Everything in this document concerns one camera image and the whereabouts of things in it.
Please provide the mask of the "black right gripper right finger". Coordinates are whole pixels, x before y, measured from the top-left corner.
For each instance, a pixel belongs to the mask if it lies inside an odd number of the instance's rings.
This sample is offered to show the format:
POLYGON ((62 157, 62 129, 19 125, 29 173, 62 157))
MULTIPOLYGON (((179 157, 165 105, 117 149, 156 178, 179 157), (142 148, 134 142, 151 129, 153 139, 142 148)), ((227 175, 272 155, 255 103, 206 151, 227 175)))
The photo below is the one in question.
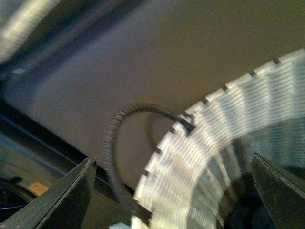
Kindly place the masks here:
POLYGON ((277 229, 305 227, 305 181, 259 153, 252 159, 258 194, 277 229))

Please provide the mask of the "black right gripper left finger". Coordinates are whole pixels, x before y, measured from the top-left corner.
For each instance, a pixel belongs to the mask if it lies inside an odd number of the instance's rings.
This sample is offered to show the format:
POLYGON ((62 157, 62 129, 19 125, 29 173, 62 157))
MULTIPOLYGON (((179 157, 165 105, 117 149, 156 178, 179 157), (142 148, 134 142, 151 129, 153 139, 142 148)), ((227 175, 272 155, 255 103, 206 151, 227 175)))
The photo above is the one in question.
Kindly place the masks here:
POLYGON ((0 224, 2 229, 80 229, 91 200, 96 162, 88 157, 0 224))

